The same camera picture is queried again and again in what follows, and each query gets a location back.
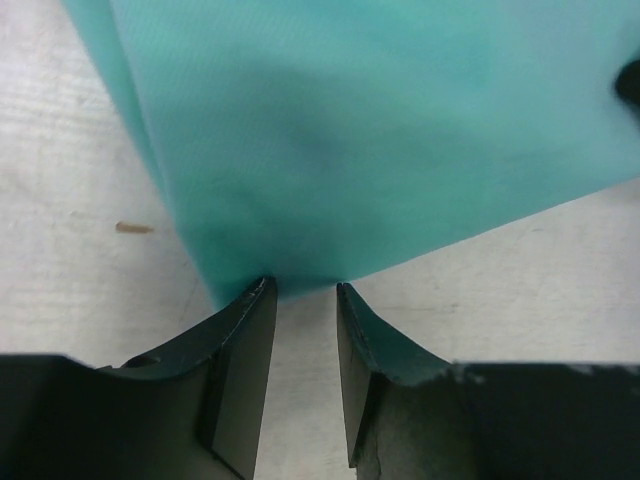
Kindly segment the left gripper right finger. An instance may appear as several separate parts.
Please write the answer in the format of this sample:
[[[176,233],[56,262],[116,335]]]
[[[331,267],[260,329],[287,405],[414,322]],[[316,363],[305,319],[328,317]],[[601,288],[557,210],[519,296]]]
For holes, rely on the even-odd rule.
[[[360,479],[635,479],[639,368],[448,362],[336,288],[348,463]]]

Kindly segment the teal t shirt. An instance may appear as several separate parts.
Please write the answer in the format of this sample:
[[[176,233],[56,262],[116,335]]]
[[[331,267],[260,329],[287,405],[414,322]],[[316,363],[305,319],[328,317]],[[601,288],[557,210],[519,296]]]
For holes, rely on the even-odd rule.
[[[635,1],[69,1],[218,305],[354,280],[639,173]]]

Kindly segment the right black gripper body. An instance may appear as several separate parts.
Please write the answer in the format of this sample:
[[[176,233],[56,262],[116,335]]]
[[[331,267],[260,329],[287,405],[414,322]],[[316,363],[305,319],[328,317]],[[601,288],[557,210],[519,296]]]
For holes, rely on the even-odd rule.
[[[640,106],[640,59],[627,63],[614,81],[614,90],[623,102],[638,108]]]

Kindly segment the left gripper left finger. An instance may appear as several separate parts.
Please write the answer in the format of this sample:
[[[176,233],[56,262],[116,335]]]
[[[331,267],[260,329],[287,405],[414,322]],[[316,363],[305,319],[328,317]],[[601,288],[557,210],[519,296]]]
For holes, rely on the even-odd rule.
[[[250,479],[277,286],[251,283],[213,316],[119,367],[58,354],[1,358],[5,479]]]

